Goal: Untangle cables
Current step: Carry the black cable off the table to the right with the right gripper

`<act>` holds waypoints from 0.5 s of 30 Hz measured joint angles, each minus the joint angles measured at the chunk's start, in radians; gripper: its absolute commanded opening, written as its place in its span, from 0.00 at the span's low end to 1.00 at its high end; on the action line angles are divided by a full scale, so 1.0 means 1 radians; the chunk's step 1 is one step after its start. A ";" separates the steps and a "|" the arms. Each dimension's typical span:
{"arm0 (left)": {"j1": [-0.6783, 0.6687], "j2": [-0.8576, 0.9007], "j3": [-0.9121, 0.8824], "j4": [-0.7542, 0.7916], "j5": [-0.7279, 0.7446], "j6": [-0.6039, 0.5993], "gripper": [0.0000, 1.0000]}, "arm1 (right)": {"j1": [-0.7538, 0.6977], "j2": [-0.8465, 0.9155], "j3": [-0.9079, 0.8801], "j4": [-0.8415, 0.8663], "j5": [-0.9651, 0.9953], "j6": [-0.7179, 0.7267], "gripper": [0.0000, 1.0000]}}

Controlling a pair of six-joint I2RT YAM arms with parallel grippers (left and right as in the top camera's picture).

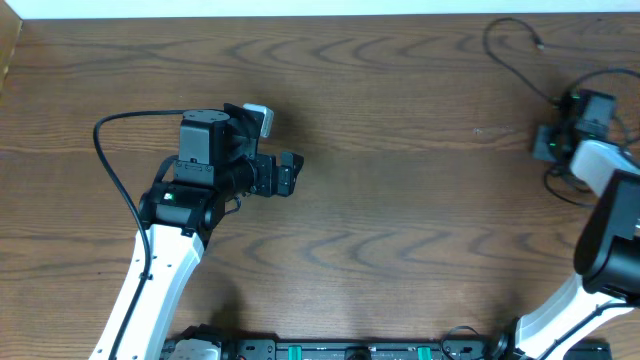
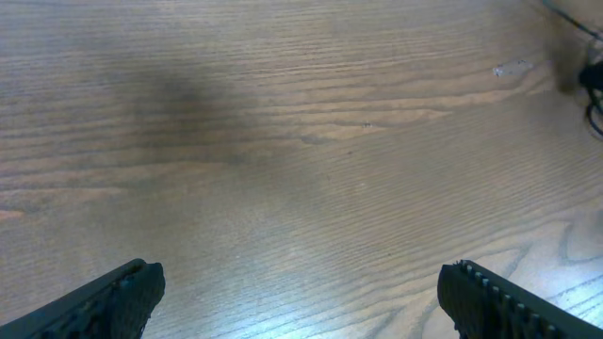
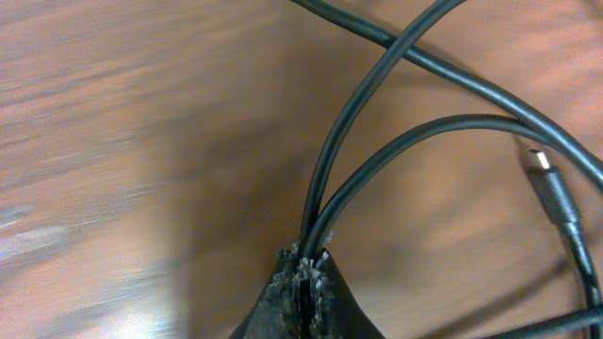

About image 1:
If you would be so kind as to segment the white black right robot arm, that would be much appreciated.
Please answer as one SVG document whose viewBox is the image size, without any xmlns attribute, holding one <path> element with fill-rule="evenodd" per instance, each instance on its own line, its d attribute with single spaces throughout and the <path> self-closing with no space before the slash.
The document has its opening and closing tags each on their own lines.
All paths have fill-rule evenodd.
<svg viewBox="0 0 640 360">
<path fill-rule="evenodd" d="M 610 347 L 588 335 L 639 306 L 639 164 L 609 141 L 615 97 L 569 90 L 559 122 L 542 130 L 542 148 L 597 196 L 576 243 L 574 271 L 540 307 L 517 318 L 487 359 L 609 359 Z"/>
</svg>

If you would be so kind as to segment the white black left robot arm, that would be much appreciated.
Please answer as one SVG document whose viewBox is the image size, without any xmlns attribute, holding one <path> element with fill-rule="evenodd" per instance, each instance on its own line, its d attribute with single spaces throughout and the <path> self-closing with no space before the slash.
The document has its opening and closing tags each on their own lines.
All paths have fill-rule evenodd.
<svg viewBox="0 0 640 360">
<path fill-rule="evenodd" d="M 159 166 L 140 202 L 133 202 L 107 160 L 100 130 L 96 154 L 129 208 L 138 231 L 123 286 L 91 356 L 94 359 L 157 359 L 194 269 L 213 230 L 243 197 L 293 194 L 304 158 L 261 154 L 274 113 L 263 105 L 225 104 L 220 109 L 179 111 L 179 151 Z"/>
</svg>

